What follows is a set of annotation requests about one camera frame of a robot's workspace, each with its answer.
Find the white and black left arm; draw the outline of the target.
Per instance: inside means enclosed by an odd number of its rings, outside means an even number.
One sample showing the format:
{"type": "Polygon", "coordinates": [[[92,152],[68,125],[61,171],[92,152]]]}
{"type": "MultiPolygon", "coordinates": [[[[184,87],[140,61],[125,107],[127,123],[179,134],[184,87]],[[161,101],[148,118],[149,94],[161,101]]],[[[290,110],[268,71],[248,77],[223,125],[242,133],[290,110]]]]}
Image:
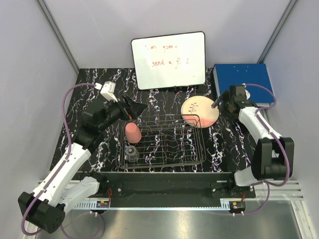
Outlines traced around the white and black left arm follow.
{"type": "Polygon", "coordinates": [[[127,96],[111,101],[108,107],[101,101],[92,102],[83,111],[78,128],[68,137],[68,146],[48,176],[32,192],[22,192],[18,205],[22,213],[21,230],[29,236],[25,222],[51,234],[63,223],[65,216],[85,198],[103,197],[108,190],[107,178],[91,173],[70,190],[66,186],[104,139],[105,130],[117,120],[136,120],[147,108],[127,96]]]}

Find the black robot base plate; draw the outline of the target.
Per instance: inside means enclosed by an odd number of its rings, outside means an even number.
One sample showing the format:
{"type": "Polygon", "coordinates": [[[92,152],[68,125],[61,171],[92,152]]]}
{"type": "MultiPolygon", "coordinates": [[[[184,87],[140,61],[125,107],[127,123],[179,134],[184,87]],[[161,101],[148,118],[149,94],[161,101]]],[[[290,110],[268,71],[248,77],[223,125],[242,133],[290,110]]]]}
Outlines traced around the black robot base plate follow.
{"type": "Polygon", "coordinates": [[[233,173],[101,172],[111,189],[111,209],[225,209],[222,200],[249,200],[254,189],[236,186],[233,173]]]}

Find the pink plastic cup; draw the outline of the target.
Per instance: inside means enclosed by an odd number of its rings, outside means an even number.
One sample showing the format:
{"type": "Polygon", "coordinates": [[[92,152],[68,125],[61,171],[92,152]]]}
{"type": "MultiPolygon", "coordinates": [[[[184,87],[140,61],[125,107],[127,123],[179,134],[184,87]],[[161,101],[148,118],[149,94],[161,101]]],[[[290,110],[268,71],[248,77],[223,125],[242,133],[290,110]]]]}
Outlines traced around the pink plastic cup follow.
{"type": "Polygon", "coordinates": [[[138,143],[142,139],[142,133],[139,127],[133,122],[126,125],[125,135],[129,143],[138,143]]]}

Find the pink and cream plate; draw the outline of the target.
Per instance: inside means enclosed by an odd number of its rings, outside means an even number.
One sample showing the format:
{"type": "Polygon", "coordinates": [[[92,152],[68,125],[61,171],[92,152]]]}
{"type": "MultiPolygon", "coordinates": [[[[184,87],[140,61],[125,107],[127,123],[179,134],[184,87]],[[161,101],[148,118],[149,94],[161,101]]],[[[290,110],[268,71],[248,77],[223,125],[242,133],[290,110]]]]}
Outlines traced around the pink and cream plate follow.
{"type": "Polygon", "coordinates": [[[214,101],[205,96],[194,96],[181,106],[181,116],[190,126],[207,128],[217,122],[219,109],[212,108],[214,101]]]}

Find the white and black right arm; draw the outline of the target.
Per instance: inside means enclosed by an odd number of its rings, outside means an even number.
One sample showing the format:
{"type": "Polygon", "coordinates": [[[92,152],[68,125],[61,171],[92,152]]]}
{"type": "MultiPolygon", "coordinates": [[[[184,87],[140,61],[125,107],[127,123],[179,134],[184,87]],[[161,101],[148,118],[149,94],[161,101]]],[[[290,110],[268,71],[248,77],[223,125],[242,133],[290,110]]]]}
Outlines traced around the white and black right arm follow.
{"type": "Polygon", "coordinates": [[[256,142],[251,165],[237,171],[232,182],[226,185],[231,197],[238,197],[246,186],[269,184],[284,186],[293,171],[294,141],[276,132],[261,115],[262,107],[248,100],[246,87],[250,84],[231,85],[211,107],[232,120],[238,120],[249,131],[256,142]]]}

